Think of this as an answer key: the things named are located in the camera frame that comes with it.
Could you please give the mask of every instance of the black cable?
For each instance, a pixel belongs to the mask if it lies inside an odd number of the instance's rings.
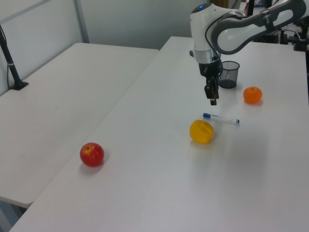
[[[281,28],[279,28],[278,30],[275,30],[274,33],[272,34],[272,36],[274,36],[276,34],[277,31],[283,31]]]
[[[296,33],[296,31],[294,31],[294,30],[288,30],[288,29],[284,29],[283,31],[291,31],[291,32],[294,32],[298,37],[299,37],[299,35]]]
[[[245,10],[246,10],[246,8],[247,8],[248,5],[249,5],[249,3],[247,3],[246,6],[245,6],[245,8],[243,8],[243,10],[242,10],[243,12],[245,12]]]
[[[0,31],[1,31],[1,33],[3,35],[3,37],[4,37],[5,44],[7,45],[5,33],[4,33],[3,29],[2,29],[1,24],[0,24]],[[10,90],[11,88],[10,88],[10,84],[9,84],[9,65],[8,64],[7,64],[7,69],[6,69],[6,83],[8,85],[9,90]]]
[[[217,58],[218,58],[218,60],[219,60],[219,62],[220,62],[221,70],[220,70],[220,75],[219,75],[219,77],[221,76],[221,74],[222,74],[222,72],[223,72],[223,64],[222,64],[222,61],[221,61],[221,58],[220,58],[219,54],[217,53],[217,51],[213,48],[213,46],[212,46],[211,43],[209,42],[209,40],[208,40],[208,38],[207,38],[207,32],[208,32],[209,28],[210,28],[214,23],[218,22],[223,16],[224,16],[224,15],[222,15],[222,16],[220,16],[219,18],[217,18],[216,20],[214,20],[214,21],[207,27],[207,29],[206,29],[206,31],[205,31],[205,38],[206,38],[206,41],[207,41],[208,45],[211,47],[211,49],[213,50],[213,52],[216,54],[216,56],[217,56]]]
[[[5,34],[4,34],[4,31],[3,31],[3,29],[2,29],[2,26],[1,26],[1,24],[0,24],[0,30],[1,30],[1,33],[2,33],[2,35],[3,35],[3,37],[4,37],[5,43],[6,43],[6,37],[5,37]]]
[[[9,84],[9,65],[7,64],[7,70],[6,70],[6,83],[8,84],[9,90],[11,89]]]

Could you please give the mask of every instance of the apple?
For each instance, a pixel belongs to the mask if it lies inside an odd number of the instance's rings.
[[[82,162],[90,167],[100,165],[104,159],[104,150],[96,143],[85,144],[79,154]]]

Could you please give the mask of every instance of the robotic arm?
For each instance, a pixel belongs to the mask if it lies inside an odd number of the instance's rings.
[[[292,22],[309,16],[309,0],[279,0],[260,14],[246,17],[242,11],[205,3],[190,17],[194,54],[200,74],[206,77],[205,92],[211,105],[219,98],[221,54],[231,55],[247,43]]]

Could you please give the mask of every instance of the orange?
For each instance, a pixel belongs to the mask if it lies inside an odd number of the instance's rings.
[[[243,92],[243,98],[246,103],[249,104],[258,103],[262,98],[262,91],[255,86],[248,87]]]

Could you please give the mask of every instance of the black mesh cup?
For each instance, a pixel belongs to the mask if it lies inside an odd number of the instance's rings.
[[[223,71],[219,79],[222,88],[234,88],[237,85],[237,75],[240,65],[234,61],[222,62]]]

